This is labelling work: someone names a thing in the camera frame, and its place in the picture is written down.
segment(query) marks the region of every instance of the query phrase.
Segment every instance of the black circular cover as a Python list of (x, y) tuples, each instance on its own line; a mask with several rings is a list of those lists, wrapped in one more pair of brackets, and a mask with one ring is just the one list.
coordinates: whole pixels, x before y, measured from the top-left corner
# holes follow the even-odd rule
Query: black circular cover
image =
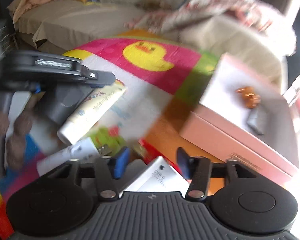
[(298, 211), (293, 195), (264, 178), (235, 179), (217, 191), (211, 210), (227, 226), (250, 234), (286, 229)]
[(39, 179), (13, 194), (7, 215), (15, 231), (55, 236), (82, 224), (93, 201), (82, 188), (61, 179)]

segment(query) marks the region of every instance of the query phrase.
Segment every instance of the ribbed gray panel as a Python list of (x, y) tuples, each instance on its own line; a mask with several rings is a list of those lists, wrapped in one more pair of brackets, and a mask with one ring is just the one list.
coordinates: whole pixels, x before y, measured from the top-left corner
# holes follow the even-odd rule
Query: ribbed gray panel
[(202, 203), (186, 201), (179, 192), (125, 192), (102, 203), (81, 227), (61, 236), (31, 237), (15, 233), (11, 240), (297, 240), (289, 232), (246, 236), (223, 227)]

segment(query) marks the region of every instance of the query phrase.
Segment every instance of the white tube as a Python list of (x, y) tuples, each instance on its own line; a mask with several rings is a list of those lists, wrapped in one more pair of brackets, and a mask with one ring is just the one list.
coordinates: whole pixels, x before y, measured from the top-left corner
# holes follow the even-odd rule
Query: white tube
[(90, 137), (87, 137), (75, 145), (71, 145), (57, 153), (54, 153), (37, 162), (37, 171), (40, 176), (52, 171), (62, 163), (73, 160), (90, 159), (99, 157), (100, 154)]
[(68, 117), (57, 134), (65, 144), (75, 144), (122, 96), (126, 87), (116, 80), (111, 86), (95, 89)]

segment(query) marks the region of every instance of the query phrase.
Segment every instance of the yellow duck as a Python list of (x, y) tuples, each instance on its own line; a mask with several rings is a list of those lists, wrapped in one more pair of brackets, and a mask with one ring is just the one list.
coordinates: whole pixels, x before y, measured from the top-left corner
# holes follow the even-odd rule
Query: yellow duck
[(153, 42), (137, 41), (123, 50), (123, 56), (133, 65), (150, 71), (167, 71), (174, 65), (163, 59), (166, 49)]

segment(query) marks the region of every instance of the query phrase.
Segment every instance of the orange figurine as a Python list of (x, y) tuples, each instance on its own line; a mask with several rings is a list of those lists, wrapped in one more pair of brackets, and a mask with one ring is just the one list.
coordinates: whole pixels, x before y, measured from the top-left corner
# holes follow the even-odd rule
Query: orange figurine
[(242, 99), (247, 108), (255, 108), (261, 102), (260, 96), (254, 93), (253, 87), (239, 88), (236, 92), (241, 93)]

